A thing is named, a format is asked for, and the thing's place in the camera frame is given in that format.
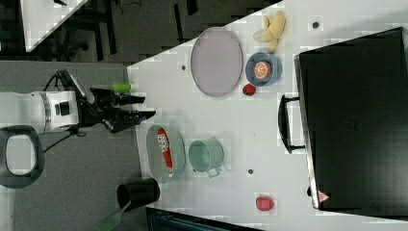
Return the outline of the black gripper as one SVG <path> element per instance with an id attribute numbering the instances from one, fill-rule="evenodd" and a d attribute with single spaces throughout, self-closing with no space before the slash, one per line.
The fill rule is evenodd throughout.
<path id="1" fill-rule="evenodd" d="M 143 121 L 153 117 L 155 111 L 125 111 L 119 106 L 142 104 L 144 96 L 135 96 L 125 93 L 116 93 L 113 90 L 91 88 L 94 101 L 80 94 L 76 94 L 79 123 L 77 128 L 92 127 L 97 123 L 103 124 L 111 133 L 117 133 L 128 129 L 132 125 L 139 125 Z"/>

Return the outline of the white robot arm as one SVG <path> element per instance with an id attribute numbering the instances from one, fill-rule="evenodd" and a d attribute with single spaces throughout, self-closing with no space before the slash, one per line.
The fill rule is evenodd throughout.
<path id="1" fill-rule="evenodd" d="M 1 127 L 30 126 L 38 134 L 103 124 L 117 133 L 153 117 L 155 111 L 129 111 L 121 106 L 142 104 L 143 96 L 91 88 L 93 101 L 80 92 L 34 91 L 1 93 Z"/>

